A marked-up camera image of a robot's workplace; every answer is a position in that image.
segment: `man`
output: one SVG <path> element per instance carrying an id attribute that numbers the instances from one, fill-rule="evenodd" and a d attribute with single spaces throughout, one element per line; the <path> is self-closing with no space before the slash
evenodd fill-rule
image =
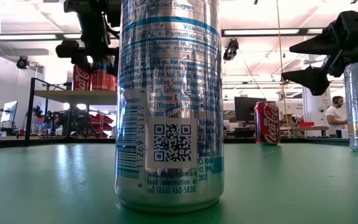
<path id="1" fill-rule="evenodd" d="M 338 112 L 338 108 L 342 107 L 342 105 L 343 97 L 334 96 L 333 105 L 326 110 L 326 119 L 329 127 L 327 133 L 329 137 L 339 138 L 337 130 L 344 129 L 344 125 L 347 124 L 347 120 L 342 120 Z"/>

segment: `computer monitor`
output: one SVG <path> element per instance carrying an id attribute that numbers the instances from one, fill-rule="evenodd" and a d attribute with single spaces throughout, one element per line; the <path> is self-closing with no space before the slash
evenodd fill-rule
<path id="1" fill-rule="evenodd" d="M 266 101 L 265 98 L 234 97 L 236 121 L 253 121 L 254 108 L 257 102 Z"/>
<path id="2" fill-rule="evenodd" d="M 16 115 L 16 108 L 17 108 L 17 101 L 12 101 L 9 103 L 4 104 L 4 111 L 9 112 L 2 112 L 1 116 L 1 122 L 4 121 L 15 121 L 15 115 Z"/>

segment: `qr code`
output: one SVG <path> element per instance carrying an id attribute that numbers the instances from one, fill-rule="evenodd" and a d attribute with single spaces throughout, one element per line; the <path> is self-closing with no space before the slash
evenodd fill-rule
<path id="1" fill-rule="evenodd" d="M 191 161 L 191 125 L 155 124 L 154 161 Z"/>
<path id="2" fill-rule="evenodd" d="M 147 165 L 157 169 L 197 167 L 195 118 L 149 118 L 147 121 Z"/>

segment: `green table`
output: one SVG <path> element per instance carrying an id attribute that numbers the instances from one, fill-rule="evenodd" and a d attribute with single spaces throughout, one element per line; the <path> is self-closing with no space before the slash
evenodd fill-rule
<path id="1" fill-rule="evenodd" d="M 322 144 L 225 150 L 218 204 L 151 215 L 118 203 L 114 145 L 0 149 L 0 223 L 358 223 L 358 152 Z"/>

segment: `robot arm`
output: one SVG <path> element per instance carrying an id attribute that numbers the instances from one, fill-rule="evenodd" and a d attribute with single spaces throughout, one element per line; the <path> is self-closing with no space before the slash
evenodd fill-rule
<path id="1" fill-rule="evenodd" d="M 65 12 L 76 12 L 82 28 L 81 40 L 85 47 L 75 40 L 64 40 L 56 47 L 56 53 L 60 58 L 71 58 L 71 62 L 86 71 L 91 71 L 91 66 L 86 59 L 89 55 L 94 63 L 106 61 L 107 55 L 115 57 L 114 64 L 118 62 L 118 48 L 109 48 L 110 35 L 119 38 L 118 32 L 110 26 L 119 26 L 121 17 L 121 2 L 119 0 L 66 0 Z"/>
<path id="2" fill-rule="evenodd" d="M 312 95 L 322 95 L 329 86 L 327 74 L 340 77 L 347 65 L 358 62 L 358 12 L 340 13 L 322 34 L 290 47 L 290 51 L 328 56 L 321 68 L 282 73 L 282 78 L 309 88 Z"/>

